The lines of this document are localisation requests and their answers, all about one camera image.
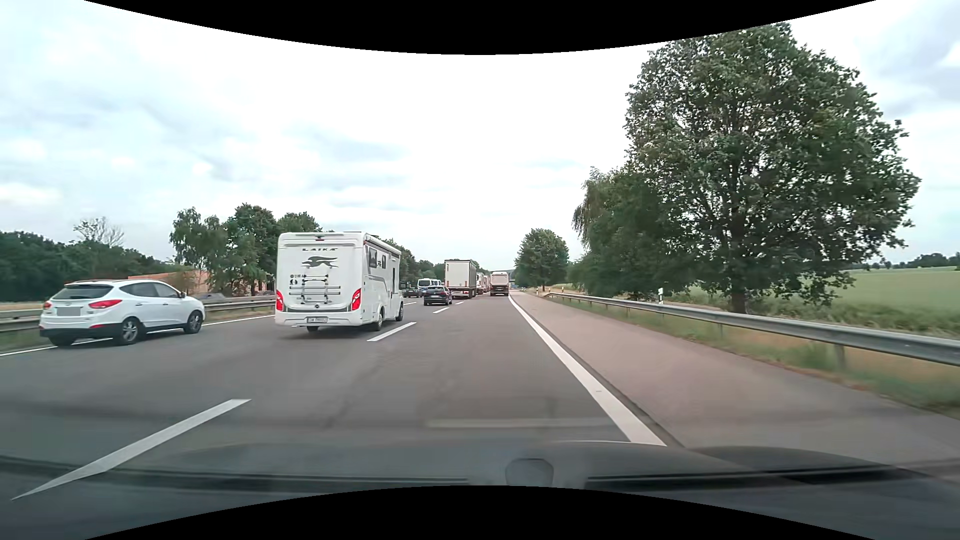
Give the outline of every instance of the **car wheel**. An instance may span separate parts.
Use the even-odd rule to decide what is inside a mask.
[[[132,345],[140,338],[141,333],[143,333],[143,326],[140,324],[140,321],[133,317],[128,317],[124,319],[124,322],[120,323],[120,332],[113,336],[113,343],[117,345]]]
[[[383,308],[376,313],[376,321],[367,327],[370,331],[380,331],[383,328]]]
[[[193,313],[190,313],[189,317],[187,317],[186,325],[183,326],[183,333],[197,333],[200,331],[200,326],[203,323],[204,317],[199,311],[194,311]]]
[[[63,336],[60,336],[60,337],[51,337],[51,338],[50,338],[50,343],[53,343],[53,344],[56,345],[57,347],[69,347],[69,346],[73,345],[73,342],[74,342],[74,341],[76,341],[76,339],[73,338],[73,337],[63,337]]]

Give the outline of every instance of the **truck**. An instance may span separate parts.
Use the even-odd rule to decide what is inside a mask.
[[[274,322],[282,327],[366,327],[403,320],[400,251],[369,233],[282,233]]]
[[[444,281],[454,298],[473,298],[477,294],[477,267],[466,258],[444,261]]]
[[[490,295],[510,296],[510,274],[507,272],[490,273]]]

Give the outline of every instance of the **highway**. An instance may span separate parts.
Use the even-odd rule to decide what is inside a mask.
[[[231,445],[431,438],[960,457],[956,420],[524,293],[405,303],[378,333],[268,315],[0,356],[0,520],[68,496],[88,480],[32,490],[118,451],[139,469]]]

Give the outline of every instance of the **sky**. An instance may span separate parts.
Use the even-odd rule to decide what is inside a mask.
[[[923,179],[893,261],[960,250],[960,3],[876,0],[791,21],[857,67]],[[106,216],[174,254],[177,211],[242,203],[512,268],[625,159],[625,93],[657,45],[468,57],[338,49],[80,0],[0,0],[0,230],[76,238]]]

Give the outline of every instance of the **white suv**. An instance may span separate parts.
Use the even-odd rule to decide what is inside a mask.
[[[81,337],[112,337],[130,345],[148,331],[197,333],[204,303],[158,280],[72,282],[43,303],[40,335],[58,347]]]

